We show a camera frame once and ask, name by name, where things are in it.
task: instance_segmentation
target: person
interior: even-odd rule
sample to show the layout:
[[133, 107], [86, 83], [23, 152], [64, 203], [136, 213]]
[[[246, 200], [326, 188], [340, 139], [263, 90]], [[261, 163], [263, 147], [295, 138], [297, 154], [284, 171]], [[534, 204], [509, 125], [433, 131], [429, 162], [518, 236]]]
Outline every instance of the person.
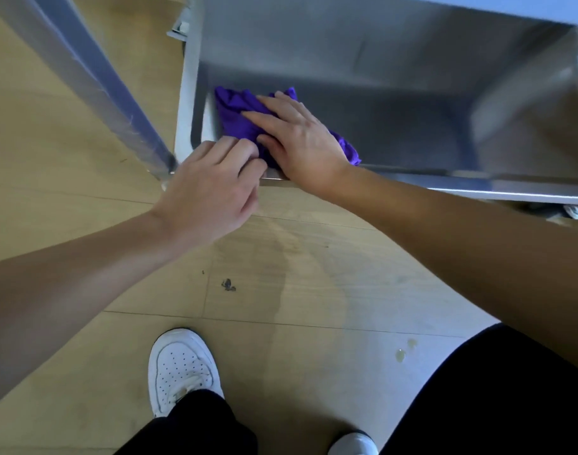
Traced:
[[[269, 134], [258, 141], [293, 182], [365, 219], [503, 322], [450, 355], [382, 452], [578, 448], [578, 232], [351, 166], [304, 105], [282, 93], [260, 99], [278, 116], [243, 115]], [[0, 261], [0, 398], [127, 288], [241, 226], [265, 168], [249, 141], [204, 142], [147, 213]], [[148, 382], [155, 418], [118, 453], [257, 452], [193, 331], [156, 341]], [[329, 451], [377, 452], [358, 431]]]

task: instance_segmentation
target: person's right arm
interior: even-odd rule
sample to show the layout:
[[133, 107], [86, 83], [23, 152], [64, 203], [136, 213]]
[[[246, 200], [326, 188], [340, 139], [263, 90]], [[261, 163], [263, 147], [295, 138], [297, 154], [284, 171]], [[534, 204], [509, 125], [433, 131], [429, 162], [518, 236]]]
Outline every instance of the person's right arm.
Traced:
[[351, 166], [302, 104], [261, 98], [243, 115], [303, 190], [357, 214], [454, 290], [578, 366], [578, 232], [494, 204]]

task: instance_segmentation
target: person's left hand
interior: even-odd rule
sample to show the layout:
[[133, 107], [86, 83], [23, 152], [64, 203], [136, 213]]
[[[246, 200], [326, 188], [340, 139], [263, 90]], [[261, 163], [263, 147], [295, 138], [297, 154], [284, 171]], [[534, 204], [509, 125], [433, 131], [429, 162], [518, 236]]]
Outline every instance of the person's left hand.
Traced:
[[150, 213], [163, 222], [175, 250], [210, 244], [256, 210], [266, 167], [247, 139], [203, 142], [179, 166]]

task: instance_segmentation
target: microfiber cloth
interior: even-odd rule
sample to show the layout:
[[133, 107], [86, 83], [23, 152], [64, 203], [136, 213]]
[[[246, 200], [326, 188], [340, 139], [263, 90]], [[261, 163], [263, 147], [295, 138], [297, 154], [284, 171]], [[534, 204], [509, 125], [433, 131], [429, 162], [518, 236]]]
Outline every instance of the microfiber cloth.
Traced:
[[[285, 91], [285, 94], [293, 100], [298, 99], [298, 95], [294, 88], [289, 88]], [[272, 158], [268, 149], [266, 149], [262, 144], [257, 143], [257, 136], [260, 134], [266, 134], [266, 131], [256, 126], [240, 114], [240, 112], [248, 111], [267, 114], [274, 113], [270, 112], [270, 110], [266, 108], [262, 102], [257, 100], [255, 95], [253, 95], [249, 90], [234, 91], [232, 89], [225, 89], [218, 86], [215, 89], [215, 99], [219, 119], [224, 128], [224, 134], [226, 136], [232, 136], [239, 139], [249, 139], [250, 141], [255, 142], [259, 149], [260, 158], [266, 161], [269, 167], [279, 168], [279, 165], [276, 163], [274, 158]], [[358, 165], [361, 160], [359, 159], [359, 154], [356, 152], [354, 147], [339, 134], [333, 131], [329, 132], [338, 141], [340, 147], [342, 147], [348, 161], [355, 166]]]

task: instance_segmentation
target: wooden floor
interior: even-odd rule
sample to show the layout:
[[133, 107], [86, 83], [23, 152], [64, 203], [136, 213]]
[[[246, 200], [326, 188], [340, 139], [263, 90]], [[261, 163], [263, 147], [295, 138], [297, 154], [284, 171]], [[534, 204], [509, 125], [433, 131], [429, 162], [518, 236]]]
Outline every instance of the wooden floor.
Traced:
[[[179, 4], [76, 1], [172, 147], [181, 53], [164, 32]], [[382, 446], [435, 368], [493, 322], [359, 218], [261, 190], [243, 228], [123, 294], [0, 402], [0, 454], [113, 453], [152, 417], [149, 351], [178, 326], [209, 345], [262, 453], [323, 454], [351, 426]], [[0, 21], [0, 259], [126, 220], [160, 192]]]

